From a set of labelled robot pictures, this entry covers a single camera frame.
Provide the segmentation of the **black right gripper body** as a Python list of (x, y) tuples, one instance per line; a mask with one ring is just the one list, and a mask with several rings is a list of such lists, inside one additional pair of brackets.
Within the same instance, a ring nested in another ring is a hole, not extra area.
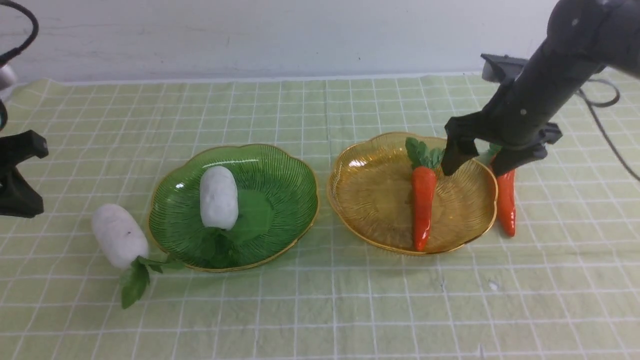
[(504, 80), (480, 111), (454, 116), (446, 123), (446, 148), (474, 151), (476, 139), (511, 150), (555, 144), (563, 136), (551, 121), (558, 105), (544, 89)]

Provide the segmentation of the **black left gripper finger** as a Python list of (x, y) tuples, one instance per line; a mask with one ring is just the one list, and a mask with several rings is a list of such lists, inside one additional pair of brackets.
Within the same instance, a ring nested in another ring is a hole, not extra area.
[(0, 179), (0, 215), (32, 219), (44, 213), (44, 201), (16, 167)]

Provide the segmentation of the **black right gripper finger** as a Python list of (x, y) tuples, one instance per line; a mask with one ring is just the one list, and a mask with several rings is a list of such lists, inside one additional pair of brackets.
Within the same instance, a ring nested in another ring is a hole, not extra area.
[(499, 177), (526, 164), (543, 160), (548, 152), (546, 146), (540, 142), (532, 142), (519, 148), (492, 143), (492, 154), (492, 171)]
[(440, 163), (443, 175), (446, 177), (454, 175), (461, 166), (478, 155), (474, 138), (447, 136), (446, 147)]

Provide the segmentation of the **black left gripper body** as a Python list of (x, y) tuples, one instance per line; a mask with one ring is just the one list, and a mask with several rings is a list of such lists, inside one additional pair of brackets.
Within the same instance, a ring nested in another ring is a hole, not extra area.
[(0, 138), (0, 173), (8, 173), (18, 164), (32, 158), (50, 154), (45, 137), (34, 130)]

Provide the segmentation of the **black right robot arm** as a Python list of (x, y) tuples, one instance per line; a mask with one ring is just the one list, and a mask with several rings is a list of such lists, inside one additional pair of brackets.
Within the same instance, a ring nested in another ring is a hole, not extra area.
[(443, 173), (452, 176), (477, 157), (477, 139), (500, 146), (496, 176), (544, 159), (546, 145), (563, 135), (551, 123), (559, 109), (605, 68), (638, 78), (639, 51), (637, 0), (560, 0), (529, 59), (482, 55), (482, 79), (499, 87), (482, 110), (446, 123)]

